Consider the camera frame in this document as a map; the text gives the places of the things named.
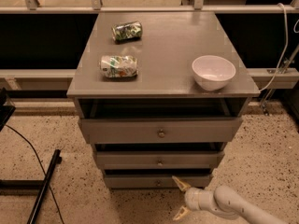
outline floor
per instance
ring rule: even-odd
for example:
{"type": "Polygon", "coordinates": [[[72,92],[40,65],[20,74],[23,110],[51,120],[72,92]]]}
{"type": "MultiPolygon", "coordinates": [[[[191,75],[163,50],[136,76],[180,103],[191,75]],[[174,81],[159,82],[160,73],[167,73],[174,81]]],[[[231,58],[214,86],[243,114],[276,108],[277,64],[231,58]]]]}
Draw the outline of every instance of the floor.
{"type": "MultiPolygon", "coordinates": [[[[51,180],[64,223],[110,224],[218,224],[229,221],[205,211],[180,221],[172,218],[184,203],[178,189],[107,189],[96,168],[92,149],[78,128],[72,103],[16,104],[8,125],[24,135],[47,169],[54,149],[63,161],[51,180]]],[[[269,104],[271,116],[258,103],[250,103],[235,139],[206,189],[227,185],[242,197],[291,224],[299,223],[298,124],[279,101],[269,104]]],[[[41,179],[41,168],[31,148],[5,127],[0,132],[0,178],[41,179]]],[[[35,197],[0,196],[0,223],[27,223],[35,197]]],[[[50,194],[43,202],[37,223],[62,223],[50,194]]]]}

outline gray tabletop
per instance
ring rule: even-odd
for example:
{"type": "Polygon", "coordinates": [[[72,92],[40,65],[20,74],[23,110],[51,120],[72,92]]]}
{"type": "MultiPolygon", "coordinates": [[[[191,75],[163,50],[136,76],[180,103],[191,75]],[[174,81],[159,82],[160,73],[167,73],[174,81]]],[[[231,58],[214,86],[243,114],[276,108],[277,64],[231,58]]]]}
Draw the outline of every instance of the gray tabletop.
{"type": "Polygon", "coordinates": [[[69,97],[252,97],[259,90],[223,31],[209,12],[100,12],[70,85],[69,97]],[[116,44],[111,26],[140,21],[140,40],[116,44]],[[100,72],[103,55],[138,59],[134,78],[106,78],[100,72]],[[199,56],[218,55],[235,65],[236,76],[218,91],[204,91],[192,77],[199,56]]]}

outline black pole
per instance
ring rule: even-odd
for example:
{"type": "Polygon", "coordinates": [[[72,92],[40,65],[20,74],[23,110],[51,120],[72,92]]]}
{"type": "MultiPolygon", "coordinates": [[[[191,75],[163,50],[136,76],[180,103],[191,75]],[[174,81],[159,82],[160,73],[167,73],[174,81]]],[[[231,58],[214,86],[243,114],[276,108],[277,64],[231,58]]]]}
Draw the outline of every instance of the black pole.
{"type": "Polygon", "coordinates": [[[27,224],[35,224],[36,223],[36,219],[37,219],[37,216],[38,216],[41,204],[42,204],[42,202],[44,200],[44,197],[46,195],[48,186],[50,184],[50,179],[51,179],[51,177],[53,175],[55,166],[56,166],[56,164],[57,164],[57,162],[58,162],[58,160],[60,158],[59,154],[60,154],[60,150],[56,149],[54,151],[54,154],[52,156],[52,160],[50,161],[50,166],[48,168],[48,171],[46,173],[45,179],[43,181],[43,187],[38,192],[38,195],[36,197],[36,203],[34,205],[34,208],[32,209],[32,212],[31,212],[31,215],[30,215],[30,217],[28,219],[27,224]]]}

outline black cable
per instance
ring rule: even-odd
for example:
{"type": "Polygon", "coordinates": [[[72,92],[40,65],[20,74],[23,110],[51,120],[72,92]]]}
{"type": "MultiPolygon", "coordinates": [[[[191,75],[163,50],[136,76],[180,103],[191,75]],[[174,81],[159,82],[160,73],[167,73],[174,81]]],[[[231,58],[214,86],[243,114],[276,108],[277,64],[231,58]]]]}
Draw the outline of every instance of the black cable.
{"type": "MultiPolygon", "coordinates": [[[[43,165],[42,165],[42,163],[41,163],[41,161],[40,161],[40,159],[39,159],[39,157],[38,157],[38,154],[37,154],[36,149],[34,148],[34,146],[28,141],[28,139],[26,139],[23,135],[21,135],[19,132],[17,132],[14,128],[10,127],[10,126],[7,125],[7,124],[6,124],[6,126],[7,126],[10,130],[12,130],[12,131],[14,131],[15,133],[17,133],[20,137],[22,137],[22,138],[29,144],[29,146],[32,148],[32,150],[33,150],[34,153],[36,154],[38,163],[39,163],[39,165],[40,165],[40,167],[41,167],[41,169],[42,169],[44,175],[46,175],[45,169],[44,169],[44,167],[43,167],[43,165]]],[[[49,188],[50,188],[50,193],[52,194],[53,200],[54,200],[54,202],[55,202],[55,205],[56,205],[56,208],[57,208],[57,211],[58,211],[58,214],[59,214],[59,218],[60,218],[60,220],[61,220],[61,221],[63,222],[63,224],[64,224],[63,216],[62,216],[62,214],[61,214],[61,212],[60,212],[60,208],[59,208],[59,206],[58,206],[58,204],[57,204],[57,201],[56,201],[54,192],[53,192],[51,186],[49,186],[49,188]]]]}

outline drawer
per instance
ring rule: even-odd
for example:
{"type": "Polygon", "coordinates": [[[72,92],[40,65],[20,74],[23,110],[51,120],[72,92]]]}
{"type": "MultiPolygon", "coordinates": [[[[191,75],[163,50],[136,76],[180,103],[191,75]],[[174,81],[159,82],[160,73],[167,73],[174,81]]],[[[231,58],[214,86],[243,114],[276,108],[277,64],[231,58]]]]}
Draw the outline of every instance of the drawer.
{"type": "Polygon", "coordinates": [[[214,169],[224,152],[97,152],[94,159],[102,169],[214,169]]]}
{"type": "Polygon", "coordinates": [[[230,142],[242,118],[227,119],[82,119],[88,144],[230,142]]]}
{"type": "MultiPolygon", "coordinates": [[[[193,187],[208,186],[211,175],[178,175],[193,187]]],[[[178,189],[177,184],[169,175],[105,175],[104,181],[110,189],[178,189]]]]}

